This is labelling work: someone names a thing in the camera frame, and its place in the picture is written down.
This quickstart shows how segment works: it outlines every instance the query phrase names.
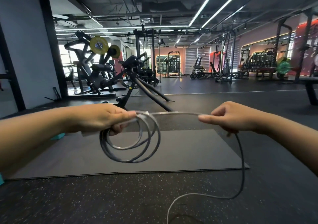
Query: coiled cable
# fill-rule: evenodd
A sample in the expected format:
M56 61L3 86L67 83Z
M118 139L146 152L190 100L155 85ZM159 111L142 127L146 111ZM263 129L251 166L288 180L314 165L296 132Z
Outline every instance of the coiled cable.
M136 121L138 126L139 126L139 136L138 136L137 141L133 145L130 145L128 147L115 146L115 145L113 145L113 143L111 142L111 140L109 138L110 129L106 129L106 130L103 130L103 131L100 132L100 143L101 143L101 147L102 147L104 153L110 159L112 159L112 160L114 160L116 162L121 162L121 163L140 163L140 162L146 161L147 159L151 158L155 154L155 152L159 148L160 141L161 141L161 133L160 133L160 129L159 129L159 124L158 124L157 120L154 117L155 115L175 115L175 114L186 114L186 115L196 115L196 116L205 115L203 113L187 113L187 112L148 113L148 112L136 111L136 113L137 113L137 116L136 116L135 119L133 119L131 121L128 121L128 122L125 122L125 123L130 123L130 122ZM153 128L152 131L150 130L149 123L147 122L148 120L151 120L153 122L153 124L154 124L154 128ZM140 140L142 138L142 133L143 133L143 130L144 130L141 127L142 126L141 123L143 123L146 126L145 131L148 134L148 138L140 142ZM142 155L147 151L147 149L148 149L148 147L150 145L150 142L151 142L151 138L153 137L155 132L157 132L157 134L158 134L158 141L157 141L155 149L147 157L141 158ZM214 195L207 195L207 194L200 194L200 193L188 193L188 194L181 195L181 196L177 197L171 203L171 205L170 205L170 207L168 209L168 212L167 212L167 224L169 224L169 212L170 212L170 209L172 208L173 204L178 199L180 199L182 197L186 197L186 196L189 196L189 195L199 195L199 196L205 196L205 197L216 198L216 199L228 199L228 200L230 200L230 199L236 198L239 194L241 194L241 192L244 189L244 182L245 182L244 155L243 155L243 150L242 150L242 145L241 145L240 139L239 139L239 137L238 137L238 135L236 133L235 133L235 137L236 137L236 140L237 140L237 142L239 144L239 149L240 149L240 152L241 152L241 161L242 161L242 181L241 181L241 186L240 186L239 191L235 195L229 196L229 197L226 197L226 196L214 196ZM143 144L146 144L146 145L145 145L144 149L141 151L141 153L138 154L136 157L134 157L132 159L129 159L129 160L122 160L122 159L116 157L110 151L110 148L109 148L109 147L111 147L111 148L116 149L116 150L131 150L131 149L137 148L137 147L139 147L139 146L141 146Z

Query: exit sign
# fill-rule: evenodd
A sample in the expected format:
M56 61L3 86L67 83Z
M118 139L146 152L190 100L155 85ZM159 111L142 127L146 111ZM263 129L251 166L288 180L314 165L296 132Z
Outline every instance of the exit sign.
M201 18L210 18L210 15L209 14L201 14Z

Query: yellow weight plate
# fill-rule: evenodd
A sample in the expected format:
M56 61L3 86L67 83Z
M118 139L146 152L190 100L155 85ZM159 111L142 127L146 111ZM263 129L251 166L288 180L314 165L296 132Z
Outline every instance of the yellow weight plate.
M89 45L91 50L98 55L107 53L109 49L107 40L100 36L92 38Z
M111 45L110 48L116 50L116 54L112 58L118 59L120 57L120 48L118 45Z
M278 60L277 60L277 65L279 65L280 63L282 63L283 61L286 61L287 58L286 57L280 57Z

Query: person's left hand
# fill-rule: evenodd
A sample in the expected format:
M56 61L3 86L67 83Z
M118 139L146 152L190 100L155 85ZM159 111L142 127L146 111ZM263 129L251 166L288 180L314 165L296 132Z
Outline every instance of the person's left hand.
M66 129L68 133L97 132L111 127L110 135L115 135L125 127L120 123L136 117L135 111L127 112L107 103L66 107L65 110L71 123Z

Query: black chair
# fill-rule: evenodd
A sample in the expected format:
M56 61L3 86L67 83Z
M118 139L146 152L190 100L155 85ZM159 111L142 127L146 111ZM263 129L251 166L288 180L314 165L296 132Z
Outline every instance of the black chair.
M65 77L65 80L72 83L72 85L74 87L74 91L75 91L75 93L77 93L77 88L74 85L74 68L72 68L70 74L67 77Z

